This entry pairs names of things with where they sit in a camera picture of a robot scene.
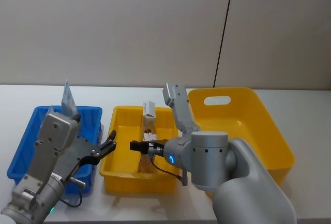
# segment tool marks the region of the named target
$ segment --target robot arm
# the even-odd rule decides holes
[[[60,113],[46,115],[28,172],[12,192],[11,202],[1,211],[1,223],[10,223],[10,219],[17,224],[43,223],[68,182],[85,186],[73,177],[78,169],[86,164],[97,165],[115,150],[115,131],[97,147],[77,136],[80,118],[73,119]]]
[[[167,141],[157,155],[183,174],[191,172],[198,189],[214,192],[213,209],[220,224],[297,222],[291,202],[244,140],[229,140],[225,132],[199,131],[183,85],[167,84],[163,96],[183,136]]]

